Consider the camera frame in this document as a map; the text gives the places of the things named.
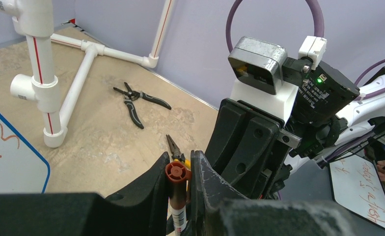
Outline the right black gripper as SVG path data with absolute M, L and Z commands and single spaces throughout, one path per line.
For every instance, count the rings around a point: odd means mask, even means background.
M 291 118 L 284 130 L 300 138 L 296 147 L 278 137 L 284 121 L 242 100 L 221 101 L 215 127 L 205 150 L 211 167 L 251 199 L 273 199 L 297 167 L 287 158 L 313 159 L 334 147 L 348 129 L 345 118 L 332 117 L 320 126 Z

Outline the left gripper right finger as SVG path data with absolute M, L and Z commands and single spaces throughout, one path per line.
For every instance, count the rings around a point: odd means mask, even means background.
M 191 152 L 193 236 L 372 236 L 372 224 L 332 201 L 251 200 Z

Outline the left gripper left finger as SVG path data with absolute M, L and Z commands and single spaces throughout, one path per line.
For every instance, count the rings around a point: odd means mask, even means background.
M 164 152 L 120 190 L 0 194 L 0 236 L 164 236 L 168 207 Z

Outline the red whiteboard marker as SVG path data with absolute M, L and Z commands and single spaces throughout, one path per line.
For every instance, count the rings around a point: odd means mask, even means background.
M 180 236 L 187 226 L 187 183 L 191 180 L 192 173 L 182 162 L 174 161 L 166 165 L 165 175 L 169 183 L 168 196 L 174 231 L 176 236 Z

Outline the blue framed whiteboard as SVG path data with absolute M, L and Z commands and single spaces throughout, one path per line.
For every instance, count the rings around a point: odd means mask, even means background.
M 44 193 L 48 161 L 0 113 L 0 194 Z

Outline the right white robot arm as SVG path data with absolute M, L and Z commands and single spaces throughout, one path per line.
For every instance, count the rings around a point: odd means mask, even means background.
M 340 146 L 322 165 L 347 147 L 374 134 L 385 117 L 385 66 L 367 84 L 355 84 L 322 63 L 302 72 L 306 78 L 289 123 L 244 101 L 224 99 L 205 151 L 211 167 L 248 198 L 265 198 L 309 159 Z

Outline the yellow handled pliers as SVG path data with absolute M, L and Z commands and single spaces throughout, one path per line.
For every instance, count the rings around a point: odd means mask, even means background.
M 174 142 L 172 137 L 169 134 L 166 134 L 167 143 L 169 146 L 169 151 L 171 153 L 171 158 L 174 161 L 182 162 L 188 169 L 191 168 L 191 162 L 185 158 L 184 153 L 182 153 L 177 146 L 177 144 Z

